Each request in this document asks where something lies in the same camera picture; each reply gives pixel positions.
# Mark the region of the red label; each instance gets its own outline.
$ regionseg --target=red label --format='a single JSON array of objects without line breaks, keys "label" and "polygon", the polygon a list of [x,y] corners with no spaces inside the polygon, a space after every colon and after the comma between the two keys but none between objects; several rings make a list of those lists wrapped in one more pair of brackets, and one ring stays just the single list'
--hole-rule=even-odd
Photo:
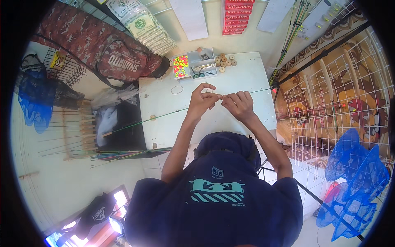
[{"label": "red label", "polygon": [[224,29],[235,29],[235,28],[246,28],[247,25],[230,25],[230,26],[224,26]]},{"label": "red label", "polygon": [[226,15],[250,15],[252,13],[252,10],[250,9],[231,9],[231,10],[226,10],[225,14]]},{"label": "red label", "polygon": [[225,32],[222,32],[222,35],[230,35],[230,34],[242,34],[243,32],[242,31],[238,31],[238,32],[227,32],[227,33],[225,33]]},{"label": "red label", "polygon": [[252,9],[252,4],[242,4],[242,3],[225,4],[225,9]]},{"label": "red label", "polygon": [[225,0],[226,3],[255,3],[255,0]]},{"label": "red label", "polygon": [[228,32],[242,32],[244,31],[244,28],[234,28],[234,29],[223,29],[222,33],[228,33]]},{"label": "red label", "polygon": [[229,25],[247,25],[248,21],[247,20],[236,20],[236,21],[225,21],[224,25],[229,26]]},{"label": "red label", "polygon": [[225,20],[226,21],[231,21],[231,20],[248,20],[250,18],[250,15],[225,15]]}]

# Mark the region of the rubber band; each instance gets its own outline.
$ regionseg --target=rubber band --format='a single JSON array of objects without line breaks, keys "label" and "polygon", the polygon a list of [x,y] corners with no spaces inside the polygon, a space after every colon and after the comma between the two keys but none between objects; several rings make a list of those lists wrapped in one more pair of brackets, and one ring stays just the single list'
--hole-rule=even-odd
[{"label": "rubber band", "polygon": [[171,92],[172,94],[174,94],[174,95],[176,95],[176,94],[173,93],[173,89],[175,89],[176,87],[181,87],[181,88],[182,88],[181,91],[178,92],[178,93],[176,93],[176,94],[179,94],[179,93],[181,93],[181,92],[184,90],[184,88],[183,88],[181,85],[177,85],[177,86],[173,87],[173,88],[170,90],[170,92]]}]

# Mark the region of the camouflage rod bag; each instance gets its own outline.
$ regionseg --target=camouflage rod bag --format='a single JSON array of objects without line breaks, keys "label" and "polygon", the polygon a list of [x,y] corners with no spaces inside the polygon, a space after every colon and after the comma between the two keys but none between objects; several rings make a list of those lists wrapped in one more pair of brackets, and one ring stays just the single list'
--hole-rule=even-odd
[{"label": "camouflage rod bag", "polygon": [[[128,87],[139,77],[161,77],[170,61],[150,52],[115,27],[75,7],[56,1],[32,41],[63,49],[112,88]],[[125,82],[111,85],[107,78]]]}]

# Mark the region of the cartoon mural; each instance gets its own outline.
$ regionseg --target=cartoon mural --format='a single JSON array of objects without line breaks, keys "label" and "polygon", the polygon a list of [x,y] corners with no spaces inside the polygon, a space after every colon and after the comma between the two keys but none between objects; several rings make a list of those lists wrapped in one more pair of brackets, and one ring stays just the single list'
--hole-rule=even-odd
[{"label": "cartoon mural", "polygon": [[[327,49],[323,47],[318,50],[311,59],[325,48]],[[342,58],[343,49],[350,50],[352,66],[356,70],[360,87],[360,97],[348,72],[350,65]],[[355,128],[365,148],[372,149],[374,145],[379,144],[382,161],[390,175],[392,174],[393,160],[391,161],[388,151],[387,111],[389,95],[393,95],[389,90],[393,88],[388,89],[384,86],[380,73],[387,73],[388,78],[392,77],[389,70],[382,71],[378,68],[377,55],[373,53],[372,43],[365,31],[362,31],[323,58],[334,89],[335,114],[318,62],[280,86],[281,96],[278,95],[276,105],[282,105],[283,108],[286,105],[287,111],[278,116],[277,132],[281,133],[285,140],[290,140],[286,143],[291,145],[286,150],[290,158],[308,161],[312,165],[317,164],[324,168],[336,140],[348,129]],[[301,66],[295,65],[287,74]],[[303,73],[309,78],[312,87],[314,118]]]}]

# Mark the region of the hand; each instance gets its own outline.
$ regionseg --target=hand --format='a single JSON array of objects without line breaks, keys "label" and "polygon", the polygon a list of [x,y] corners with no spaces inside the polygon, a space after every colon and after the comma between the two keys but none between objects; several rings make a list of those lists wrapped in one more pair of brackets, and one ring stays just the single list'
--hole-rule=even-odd
[{"label": "hand", "polygon": [[222,105],[240,122],[246,124],[252,121],[256,114],[252,110],[254,101],[249,92],[239,91],[223,96]]},{"label": "hand", "polygon": [[215,106],[215,102],[222,99],[222,95],[215,94],[212,92],[201,91],[205,88],[215,90],[211,84],[201,83],[193,92],[191,97],[191,102],[189,103],[189,109],[186,114],[185,119],[191,120],[192,122],[199,122],[203,114],[207,109],[212,109]]}]

